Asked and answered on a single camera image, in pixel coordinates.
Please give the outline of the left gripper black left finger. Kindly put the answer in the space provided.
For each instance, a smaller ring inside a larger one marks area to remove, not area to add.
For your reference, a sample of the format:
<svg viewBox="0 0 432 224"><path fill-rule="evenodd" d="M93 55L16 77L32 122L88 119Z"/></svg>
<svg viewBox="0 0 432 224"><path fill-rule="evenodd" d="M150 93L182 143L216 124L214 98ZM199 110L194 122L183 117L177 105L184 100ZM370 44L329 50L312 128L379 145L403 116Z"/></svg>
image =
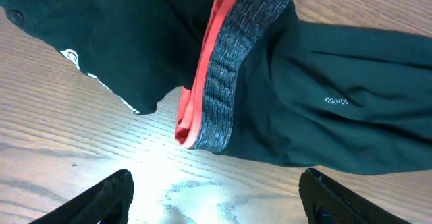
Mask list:
<svg viewBox="0 0 432 224"><path fill-rule="evenodd" d="M121 169L30 224L127 224L132 174Z"/></svg>

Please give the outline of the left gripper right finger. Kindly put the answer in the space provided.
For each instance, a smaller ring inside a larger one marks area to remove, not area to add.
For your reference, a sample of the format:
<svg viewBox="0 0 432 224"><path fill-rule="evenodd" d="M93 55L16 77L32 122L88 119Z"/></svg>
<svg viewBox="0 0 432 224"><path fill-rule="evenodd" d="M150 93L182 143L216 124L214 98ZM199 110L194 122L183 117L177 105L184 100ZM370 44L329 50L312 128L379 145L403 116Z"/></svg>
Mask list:
<svg viewBox="0 0 432 224"><path fill-rule="evenodd" d="M302 173L299 193L309 224L410 224L314 168Z"/></svg>

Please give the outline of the black leggings red waistband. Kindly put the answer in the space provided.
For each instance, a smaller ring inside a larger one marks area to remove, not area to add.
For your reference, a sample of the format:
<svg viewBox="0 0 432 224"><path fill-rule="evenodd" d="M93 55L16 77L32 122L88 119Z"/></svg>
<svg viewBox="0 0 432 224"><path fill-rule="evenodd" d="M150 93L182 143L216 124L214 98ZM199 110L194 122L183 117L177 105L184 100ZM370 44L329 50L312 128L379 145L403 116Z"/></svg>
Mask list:
<svg viewBox="0 0 432 224"><path fill-rule="evenodd" d="M214 0L175 138L284 167L431 168L431 39L302 21L292 0Z"/></svg>

